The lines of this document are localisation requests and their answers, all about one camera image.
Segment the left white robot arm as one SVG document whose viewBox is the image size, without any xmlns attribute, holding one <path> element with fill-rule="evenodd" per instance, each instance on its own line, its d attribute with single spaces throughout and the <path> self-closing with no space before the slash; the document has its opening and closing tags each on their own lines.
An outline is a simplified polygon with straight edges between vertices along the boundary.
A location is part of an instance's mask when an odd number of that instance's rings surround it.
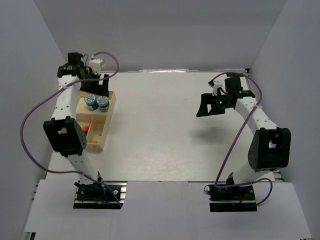
<svg viewBox="0 0 320 240">
<path fill-rule="evenodd" d="M 77 172 L 81 185 L 90 185 L 88 193 L 99 200 L 105 196 L 106 187 L 97 180 L 98 173 L 94 169 L 85 151 L 87 146 L 86 133 L 76 121 L 76 108 L 81 79 L 100 79 L 101 69 L 105 61 L 92 57 L 88 65 L 84 64 L 83 55 L 78 52 L 68 54 L 68 62 L 57 71 L 58 94 L 55 109 L 51 119 L 43 123 L 43 129 L 48 140 L 57 153 L 68 160 Z"/>
</svg>

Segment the blue slime jar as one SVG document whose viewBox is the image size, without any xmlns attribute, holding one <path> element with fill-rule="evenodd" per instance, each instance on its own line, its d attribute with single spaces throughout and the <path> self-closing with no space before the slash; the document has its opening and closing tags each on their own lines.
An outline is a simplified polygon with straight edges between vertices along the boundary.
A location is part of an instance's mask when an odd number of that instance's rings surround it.
<svg viewBox="0 0 320 240">
<path fill-rule="evenodd" d="M 96 102 L 100 111 L 107 112 L 109 110 L 110 102 L 107 96 L 99 96 Z"/>
<path fill-rule="evenodd" d="M 88 94 L 84 97 L 84 102 L 89 110 L 93 111 L 99 108 L 99 105 L 97 103 L 97 97 L 95 94 Z"/>
</svg>

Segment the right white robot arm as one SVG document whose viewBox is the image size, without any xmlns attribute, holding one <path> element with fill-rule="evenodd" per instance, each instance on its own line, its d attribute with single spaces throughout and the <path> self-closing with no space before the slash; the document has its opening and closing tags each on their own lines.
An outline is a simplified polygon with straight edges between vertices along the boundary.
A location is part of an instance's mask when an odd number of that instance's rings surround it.
<svg viewBox="0 0 320 240">
<path fill-rule="evenodd" d="M 228 73 L 224 83 L 215 78 L 208 82 L 211 93 L 203 93 L 196 116 L 208 117 L 225 114 L 234 109 L 244 119 L 240 131 L 249 127 L 253 134 L 247 162 L 230 174 L 226 195 L 236 200 L 244 193 L 244 186 L 256 183 L 264 175 L 285 168 L 289 164 L 291 131 L 275 124 L 260 106 L 262 96 L 245 90 L 241 74 Z"/>
</svg>

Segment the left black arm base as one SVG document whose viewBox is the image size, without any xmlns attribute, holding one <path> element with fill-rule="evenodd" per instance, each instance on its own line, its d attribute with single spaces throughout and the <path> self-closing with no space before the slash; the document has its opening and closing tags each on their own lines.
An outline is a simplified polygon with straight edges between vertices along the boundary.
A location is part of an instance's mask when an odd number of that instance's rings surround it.
<svg viewBox="0 0 320 240">
<path fill-rule="evenodd" d="M 105 182 L 112 191 L 104 185 L 80 184 L 75 182 L 76 192 L 74 209 L 105 209 L 120 210 L 124 204 L 127 192 L 126 182 Z"/>
</svg>

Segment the grey white eraser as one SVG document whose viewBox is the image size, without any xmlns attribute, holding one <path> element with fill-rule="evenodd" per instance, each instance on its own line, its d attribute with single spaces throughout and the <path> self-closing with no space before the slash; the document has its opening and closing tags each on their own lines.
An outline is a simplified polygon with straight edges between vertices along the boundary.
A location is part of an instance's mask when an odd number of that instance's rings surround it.
<svg viewBox="0 0 320 240">
<path fill-rule="evenodd" d="M 103 126 L 101 124 L 97 124 L 95 128 L 95 135 L 100 137 L 103 133 Z"/>
</svg>

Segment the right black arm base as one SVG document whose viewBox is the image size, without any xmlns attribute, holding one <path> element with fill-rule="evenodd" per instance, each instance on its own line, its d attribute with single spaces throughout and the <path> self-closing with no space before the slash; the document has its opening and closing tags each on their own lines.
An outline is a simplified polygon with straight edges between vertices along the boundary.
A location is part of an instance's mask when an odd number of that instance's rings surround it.
<svg viewBox="0 0 320 240">
<path fill-rule="evenodd" d="M 204 193 L 209 195 L 211 213 L 256 212 L 257 203 L 252 186 L 216 188 L 214 184 L 206 185 Z"/>
</svg>

